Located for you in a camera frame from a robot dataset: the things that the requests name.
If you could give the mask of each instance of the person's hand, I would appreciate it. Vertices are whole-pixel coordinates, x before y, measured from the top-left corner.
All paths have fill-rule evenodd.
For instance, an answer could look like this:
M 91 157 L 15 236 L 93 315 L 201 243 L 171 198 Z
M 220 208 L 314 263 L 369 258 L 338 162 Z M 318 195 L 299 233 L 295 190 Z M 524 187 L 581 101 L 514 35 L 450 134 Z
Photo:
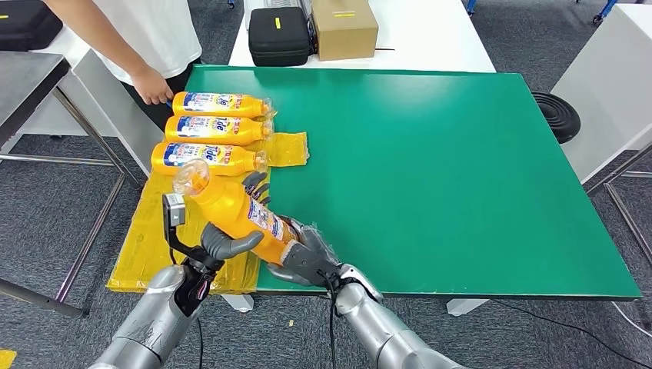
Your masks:
M 130 75 L 136 92 L 141 96 L 145 104 L 164 104 L 168 99 L 172 100 L 175 94 L 165 78 L 149 65 L 142 70 Z

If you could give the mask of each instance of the floor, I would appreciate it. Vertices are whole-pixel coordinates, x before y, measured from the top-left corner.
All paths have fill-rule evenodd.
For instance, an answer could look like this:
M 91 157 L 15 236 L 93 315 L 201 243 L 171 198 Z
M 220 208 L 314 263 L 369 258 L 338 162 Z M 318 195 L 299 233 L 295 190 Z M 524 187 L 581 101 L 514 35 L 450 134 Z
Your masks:
M 242 9 L 222 0 L 191 0 L 205 62 L 225 64 Z M 593 26 L 603 2 L 583 0 L 480 0 L 473 17 L 496 69 L 523 73 L 532 89 L 549 91 Z M 110 143 L 123 158 L 116 140 Z M 25 136 L 15 153 L 100 158 L 87 139 L 52 140 Z M 640 165 L 652 169 L 652 158 Z M 48 164 L 0 164 L 0 275 L 36 291 L 54 294 L 84 241 L 105 196 L 117 178 L 109 168 Z M 620 179 L 617 187 L 648 239 L 652 239 L 652 181 Z M 72 320 L 30 304 L 0 297 L 0 347 L 18 351 L 14 367 L 83 368 L 102 352 L 137 294 L 104 288 L 126 234 L 138 192 L 128 184 L 102 228 L 70 302 L 90 309 Z M 652 321 L 652 268 L 605 193 L 594 206 L 617 244 L 645 298 L 620 303 L 638 324 Z M 545 317 L 584 327 L 615 350 L 652 364 L 652 341 L 635 331 L 608 302 L 506 301 Z M 219 298 L 209 298 L 202 316 L 205 367 L 326 368 L 328 302 L 316 297 L 256 297 L 255 309 L 234 312 Z M 473 368 L 636 368 L 588 336 L 541 321 L 495 302 L 463 317 L 446 314 L 445 301 L 388 298 L 387 306 L 436 350 Z M 369 367 L 351 329 L 336 320 L 340 368 Z M 193 327 L 165 367 L 198 366 L 198 332 Z

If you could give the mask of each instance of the brown box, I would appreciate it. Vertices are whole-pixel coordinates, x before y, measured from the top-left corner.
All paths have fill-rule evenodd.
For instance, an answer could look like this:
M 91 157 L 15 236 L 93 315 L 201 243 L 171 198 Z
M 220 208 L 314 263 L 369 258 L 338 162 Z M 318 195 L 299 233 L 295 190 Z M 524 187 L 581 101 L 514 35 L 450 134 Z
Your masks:
M 378 23 L 368 0 L 312 0 L 319 60 L 374 56 Z

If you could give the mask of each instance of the orange bottle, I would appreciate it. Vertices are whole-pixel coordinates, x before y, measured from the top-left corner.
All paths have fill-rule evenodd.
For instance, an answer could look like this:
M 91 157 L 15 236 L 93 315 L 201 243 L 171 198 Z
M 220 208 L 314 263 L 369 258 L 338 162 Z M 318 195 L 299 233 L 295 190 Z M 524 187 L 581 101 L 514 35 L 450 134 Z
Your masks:
M 269 138 L 272 132 L 271 119 L 175 115 L 165 125 L 165 140 L 245 146 Z
M 174 187 L 195 200 L 206 219 L 229 236 L 263 232 L 261 243 L 251 251 L 268 263 L 281 265 L 288 242 L 297 239 L 294 229 L 251 198 L 241 183 L 209 175 L 206 161 L 193 160 L 181 167 Z
M 151 151 L 151 170 L 162 175 L 175 175 L 192 159 L 206 160 L 212 175 L 236 176 L 267 168 L 264 151 L 249 151 L 231 145 L 161 142 Z
M 271 100 L 243 94 L 179 92 L 172 100 L 175 115 L 218 115 L 256 118 L 272 113 Z

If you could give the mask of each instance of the black zipper case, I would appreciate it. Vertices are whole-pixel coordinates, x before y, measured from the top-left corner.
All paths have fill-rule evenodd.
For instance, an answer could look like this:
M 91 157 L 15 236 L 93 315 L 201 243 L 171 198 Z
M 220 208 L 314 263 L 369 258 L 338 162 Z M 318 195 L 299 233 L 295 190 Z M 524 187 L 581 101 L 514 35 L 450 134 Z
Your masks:
M 251 12 L 249 52 L 255 65 L 303 65 L 311 50 L 308 21 L 301 8 L 261 8 Z
M 62 21 L 41 0 L 0 1 L 0 50 L 47 48 L 62 27 Z

